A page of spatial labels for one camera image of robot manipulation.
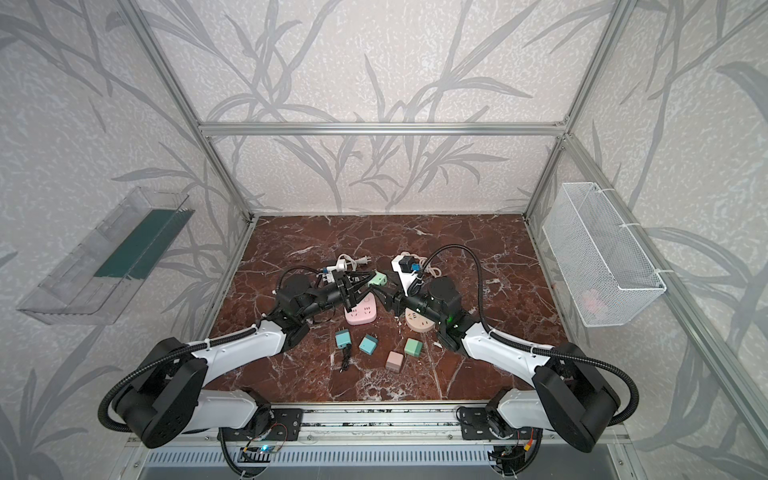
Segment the mint green charger cube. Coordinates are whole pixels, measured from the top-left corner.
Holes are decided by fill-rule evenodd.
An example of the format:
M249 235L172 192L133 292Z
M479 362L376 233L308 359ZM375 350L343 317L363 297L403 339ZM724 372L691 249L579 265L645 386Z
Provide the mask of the mint green charger cube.
M382 272L376 272L374 276L369 280L369 285L384 286L388 283L388 277Z

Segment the light green charger cube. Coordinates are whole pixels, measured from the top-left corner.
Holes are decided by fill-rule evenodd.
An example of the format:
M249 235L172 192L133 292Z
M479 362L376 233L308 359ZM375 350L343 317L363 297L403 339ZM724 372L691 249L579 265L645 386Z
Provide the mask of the light green charger cube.
M404 347L404 353L406 355L418 358L421 355L423 349L423 343L414 338L408 338Z

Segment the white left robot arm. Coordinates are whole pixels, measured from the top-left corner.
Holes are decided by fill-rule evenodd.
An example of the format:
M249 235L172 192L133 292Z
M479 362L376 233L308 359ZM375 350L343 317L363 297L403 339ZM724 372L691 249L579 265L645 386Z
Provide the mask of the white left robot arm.
M263 405L255 393L210 391L212 381L253 361L298 345L317 314L352 310L370 291L372 272L333 272L322 287L295 274L275 291L271 311L234 333L192 343L175 337L157 343L142 363L114 385L98 407L107 429L136 435L158 448L184 433L241 429Z

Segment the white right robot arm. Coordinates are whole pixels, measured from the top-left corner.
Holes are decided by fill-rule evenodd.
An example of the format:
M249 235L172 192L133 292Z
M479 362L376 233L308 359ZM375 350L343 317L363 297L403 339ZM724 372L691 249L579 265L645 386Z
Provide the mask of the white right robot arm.
M589 453L617 422L620 399L602 375L613 373L612 365L586 357L573 343L540 345L486 326L463 308L449 278L432 281L423 293L408 295L398 288L378 297L397 315L411 310L434 322L445 349L489 363L531 387L501 389L486 405L496 437L506 439L521 429L548 430Z

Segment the pink square power strip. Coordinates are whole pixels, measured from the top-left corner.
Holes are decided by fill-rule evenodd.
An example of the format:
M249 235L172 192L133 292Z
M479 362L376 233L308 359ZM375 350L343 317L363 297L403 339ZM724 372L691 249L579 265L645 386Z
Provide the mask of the pink square power strip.
M351 311L345 313L346 322L351 326L369 324L376 318L376 297L373 293L368 293Z

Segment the beige round power strip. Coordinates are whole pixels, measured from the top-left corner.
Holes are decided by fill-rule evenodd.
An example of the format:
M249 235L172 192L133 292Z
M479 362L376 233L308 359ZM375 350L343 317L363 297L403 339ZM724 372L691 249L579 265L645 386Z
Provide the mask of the beige round power strip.
M406 325L414 332L428 333L435 329L435 323L411 309L405 310Z

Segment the beige pink charger cube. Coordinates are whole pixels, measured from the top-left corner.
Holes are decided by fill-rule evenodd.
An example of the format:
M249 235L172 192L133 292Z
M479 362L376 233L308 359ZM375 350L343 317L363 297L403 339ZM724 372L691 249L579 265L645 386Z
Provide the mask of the beige pink charger cube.
M389 371L399 373L404 364L404 355L396 352L396 351L390 351L386 362L385 362L385 368Z

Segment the pink object in basket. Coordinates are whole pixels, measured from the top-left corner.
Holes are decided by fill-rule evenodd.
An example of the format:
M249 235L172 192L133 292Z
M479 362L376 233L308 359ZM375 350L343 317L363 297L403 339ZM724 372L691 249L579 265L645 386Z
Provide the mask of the pink object in basket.
M605 316L607 304L603 301L601 294L597 290L590 289L583 291L581 298L582 306L592 316L595 318L603 318Z

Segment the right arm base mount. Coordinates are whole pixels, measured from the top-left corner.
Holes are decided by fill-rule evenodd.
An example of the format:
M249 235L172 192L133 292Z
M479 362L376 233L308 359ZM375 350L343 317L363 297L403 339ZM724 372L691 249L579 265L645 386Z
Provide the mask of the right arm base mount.
M513 428L495 412L485 407L459 406L455 410L463 440L514 440L536 439L532 427Z

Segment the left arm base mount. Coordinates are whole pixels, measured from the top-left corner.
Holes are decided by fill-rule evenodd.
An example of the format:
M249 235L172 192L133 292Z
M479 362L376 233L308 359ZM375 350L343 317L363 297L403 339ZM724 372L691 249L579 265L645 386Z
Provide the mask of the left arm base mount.
M246 425L232 430L229 438L235 441L268 440L297 441L304 410L301 408L273 408L271 403L255 390L243 390L256 402L256 412Z

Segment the aluminium cage frame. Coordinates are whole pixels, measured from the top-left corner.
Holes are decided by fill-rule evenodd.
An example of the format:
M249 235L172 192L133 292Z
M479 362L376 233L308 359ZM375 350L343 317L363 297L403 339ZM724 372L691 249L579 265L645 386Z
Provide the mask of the aluminium cage frame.
M193 141L202 148L206 159L217 170L229 191L238 201L244 199L241 189L234 183L211 142L214 136L551 136L555 140L544 172L536 184L528 203L531 211L541 197L546 182L551 178L563 152L567 152L579 166L582 174L599 184L609 204L628 223L640 249L656 267L666 284L664 300L681 329L702 357L723 394L732 403L744 424L760 447L767 446L767 400L757 384L737 359L725 340L716 332L711 322L686 288L679 274L664 257L641 227L635 215L621 196L613 191L603 171L588 158L588 153L575 133L579 119L589 103L600 76L606 70L612 54L618 47L633 11L635 1L612 1L609 4L608 21L597 43L596 50L576 91L575 98L560 121L550 122L203 122L192 110L192 102L183 92L181 82L173 72L156 39L150 22L136 1L120 1L117 15L134 34L141 49L148 57L156 74L180 110L190 129Z

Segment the clear plastic wall bin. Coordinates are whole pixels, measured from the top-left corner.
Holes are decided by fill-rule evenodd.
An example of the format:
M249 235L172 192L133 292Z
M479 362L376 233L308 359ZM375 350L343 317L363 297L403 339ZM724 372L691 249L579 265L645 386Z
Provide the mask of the clear plastic wall bin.
M189 195L136 187L17 306L47 325L111 325L195 210Z

